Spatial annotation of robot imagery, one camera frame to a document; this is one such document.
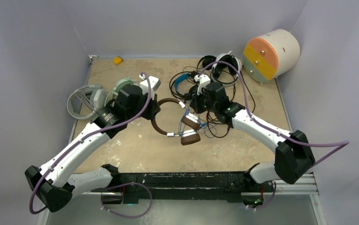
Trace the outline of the mint green headphones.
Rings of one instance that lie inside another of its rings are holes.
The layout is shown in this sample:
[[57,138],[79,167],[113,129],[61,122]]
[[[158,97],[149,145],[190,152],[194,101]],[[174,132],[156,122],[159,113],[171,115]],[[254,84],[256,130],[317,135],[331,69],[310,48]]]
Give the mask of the mint green headphones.
[[107,94],[107,97],[105,99],[105,106],[108,105],[109,101],[117,99],[120,90],[123,89],[124,87],[129,86],[129,85],[138,86],[136,81],[137,80],[131,79],[130,77],[123,78],[123,79],[119,80],[116,83],[116,85],[113,87],[113,89]]

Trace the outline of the brown headphones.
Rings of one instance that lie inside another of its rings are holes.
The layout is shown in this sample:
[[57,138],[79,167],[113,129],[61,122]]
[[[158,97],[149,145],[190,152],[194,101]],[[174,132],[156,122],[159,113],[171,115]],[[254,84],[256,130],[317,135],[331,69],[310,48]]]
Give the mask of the brown headphones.
[[161,111],[151,120],[152,127],[165,137],[180,139],[182,146],[199,142],[202,121],[199,116],[179,99],[164,98],[159,100]]

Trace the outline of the white grey headphones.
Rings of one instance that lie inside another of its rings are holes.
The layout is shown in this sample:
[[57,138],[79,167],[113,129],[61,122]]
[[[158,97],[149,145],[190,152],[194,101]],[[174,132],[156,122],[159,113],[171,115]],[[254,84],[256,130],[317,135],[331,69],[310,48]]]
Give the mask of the white grey headphones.
[[[88,120],[93,117],[99,109],[105,106],[106,97],[107,93],[102,85],[84,85],[70,94],[66,103],[67,111],[77,120]],[[76,109],[75,103],[85,106],[90,113],[88,115],[80,114],[81,106],[78,106],[79,108]]]

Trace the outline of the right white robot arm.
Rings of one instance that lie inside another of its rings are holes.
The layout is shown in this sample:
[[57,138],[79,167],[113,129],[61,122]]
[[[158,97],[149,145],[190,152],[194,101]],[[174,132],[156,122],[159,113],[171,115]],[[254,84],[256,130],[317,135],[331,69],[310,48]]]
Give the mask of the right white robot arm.
[[248,190],[254,191],[271,180],[294,184],[314,165],[311,148],[302,145],[308,143],[303,132],[280,129],[249,113],[245,106],[229,100],[221,83],[212,82],[203,88],[194,85],[187,99],[195,113],[214,113],[220,123],[245,132],[274,153],[273,162],[257,163],[246,171],[244,186]]

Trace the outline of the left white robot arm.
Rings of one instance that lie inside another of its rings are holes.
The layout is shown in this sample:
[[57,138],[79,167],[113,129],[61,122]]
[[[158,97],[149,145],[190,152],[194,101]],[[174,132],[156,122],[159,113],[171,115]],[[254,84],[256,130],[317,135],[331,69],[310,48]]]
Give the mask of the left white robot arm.
[[157,89],[157,84],[148,86],[146,82],[122,88],[118,97],[98,109],[82,132],[61,152],[41,166],[29,166],[24,174],[32,190],[30,213],[57,212],[82,193],[103,188],[114,192],[132,185],[131,181],[124,183],[118,168],[111,164],[81,174],[75,170],[133,120],[153,119],[160,111]]

